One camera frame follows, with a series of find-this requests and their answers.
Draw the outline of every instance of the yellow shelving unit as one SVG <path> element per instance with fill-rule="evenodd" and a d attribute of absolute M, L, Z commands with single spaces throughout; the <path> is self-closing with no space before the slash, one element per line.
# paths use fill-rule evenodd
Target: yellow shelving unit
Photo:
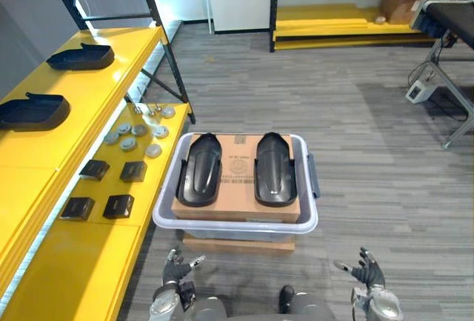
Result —
<path fill-rule="evenodd" d="M 272 0 L 270 8 L 270 52 L 303 47 L 432 41 L 415 34 L 417 32 L 408 24 L 376 24 L 378 10 L 374 7 L 357 8 L 353 4 L 278 7 L 277 2 Z M 312 38 L 297 38 L 291 43 L 288 39 L 292 37 Z"/>
<path fill-rule="evenodd" d="M 129 104 L 112 130 L 127 122 L 148 126 L 148 134 L 137 137 L 137 146 L 130 152 L 121 151 L 119 143 L 99 147 L 93 158 L 106 161 L 109 170 L 100 182 L 80 179 L 70 195 L 94 199 L 87 221 L 56 219 L 8 303 L 2 321 L 116 319 L 159 188 L 190 112 L 189 104 L 160 104 L 175 109 L 175 116 L 165 119 L 159 114 L 148 116 L 147 107 L 138 105 L 143 114 L 136 113 Z M 165 125 L 169 135 L 153 138 L 150 132 L 156 125 Z M 157 158 L 144 155 L 150 144 L 161 146 Z M 147 164 L 144 181 L 122 182 L 119 177 L 124 163 L 134 161 Z M 130 217 L 104 218 L 108 196 L 119 194 L 134 197 Z"/>
<path fill-rule="evenodd" d="M 26 99 L 26 92 L 56 94 L 66 98 L 71 111 L 52 130 L 0 131 L 0 295 L 90 145 L 160 41 L 166 41 L 161 27 L 104 29 L 94 34 L 79 31 L 58 51 L 79 48 L 81 43 L 108 44 L 115 53 L 110 66 L 73 71 L 54 70 L 43 63 L 2 100 Z"/>
<path fill-rule="evenodd" d="M 377 15 L 376 7 L 357 8 L 353 4 L 280 7 L 273 41 L 291 36 L 417 33 L 408 24 L 376 24 Z"/>

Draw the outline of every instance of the gray round part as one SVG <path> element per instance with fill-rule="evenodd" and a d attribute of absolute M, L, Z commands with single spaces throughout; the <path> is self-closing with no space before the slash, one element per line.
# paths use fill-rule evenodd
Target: gray round part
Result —
<path fill-rule="evenodd" d="M 172 107 L 164 107 L 163 110 L 161 110 L 160 114 L 165 119 L 170 119 L 171 117 L 175 116 L 175 109 Z"/>
<path fill-rule="evenodd" d="M 147 126 L 145 125 L 136 125 L 136 126 L 133 126 L 132 128 L 132 134 L 137 137 L 144 136 L 145 134 L 147 134 L 147 132 L 148 132 L 148 129 L 147 129 Z"/>
<path fill-rule="evenodd" d="M 132 126 L 130 126 L 130 123 L 122 123 L 122 124 L 119 125 L 119 127 L 117 128 L 117 132 L 118 132 L 118 134 L 120 134 L 121 136 L 124 136 L 124 135 L 128 134 L 131 129 L 132 129 Z"/>
<path fill-rule="evenodd" d="M 104 143 L 106 145 L 114 145 L 119 140 L 120 135 L 114 131 L 110 131 L 104 137 Z"/>
<path fill-rule="evenodd" d="M 160 145 L 149 145 L 145 151 L 145 154 L 149 158 L 156 158 L 161 154 L 161 147 Z"/>
<path fill-rule="evenodd" d="M 169 133 L 170 132 L 169 132 L 169 130 L 166 126 L 158 126 L 158 127 L 153 129 L 153 135 L 156 138 L 166 138 L 166 137 L 168 137 Z"/>
<path fill-rule="evenodd" d="M 123 139 L 120 142 L 120 148 L 124 150 L 125 152 L 128 152 L 136 147 L 136 139 L 133 137 L 128 137 L 126 139 Z"/>

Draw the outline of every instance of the plastic bin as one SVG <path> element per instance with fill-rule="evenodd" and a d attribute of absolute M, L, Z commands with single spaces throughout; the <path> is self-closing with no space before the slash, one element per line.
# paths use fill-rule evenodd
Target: plastic bin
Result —
<path fill-rule="evenodd" d="M 153 221 L 157 226 L 181 229 L 196 238 L 267 242 L 284 241 L 292 235 L 308 234 L 315 229 L 318 224 L 316 199 L 319 197 L 316 166 L 313 155 L 308 154 L 306 142 L 300 136 L 293 134 L 290 134 L 290 137 L 295 159 L 296 187 L 301 210 L 300 217 L 295 223 L 204 221 L 176 218 L 171 210 L 171 205 L 178 185 L 181 160 L 187 158 L 193 134 L 196 133 L 186 133 L 178 141 L 170 168 L 153 208 Z"/>

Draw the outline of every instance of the bin handle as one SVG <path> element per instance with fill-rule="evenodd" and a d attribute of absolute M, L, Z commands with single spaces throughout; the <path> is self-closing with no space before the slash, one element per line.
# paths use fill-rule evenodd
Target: bin handle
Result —
<path fill-rule="evenodd" d="M 318 176 L 316 175 L 316 163 L 314 161 L 314 155 L 309 153 L 307 156 L 308 168 L 310 170 L 311 188 L 313 196 L 317 199 L 320 197 L 321 192 L 319 191 Z"/>

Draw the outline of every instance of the black boot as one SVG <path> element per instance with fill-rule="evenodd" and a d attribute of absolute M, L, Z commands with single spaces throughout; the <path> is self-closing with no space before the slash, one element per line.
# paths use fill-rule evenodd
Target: black boot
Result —
<path fill-rule="evenodd" d="M 280 290 L 280 297 L 278 300 L 278 308 L 280 314 L 287 314 L 290 310 L 291 299 L 295 296 L 295 290 L 290 285 L 285 285 Z"/>

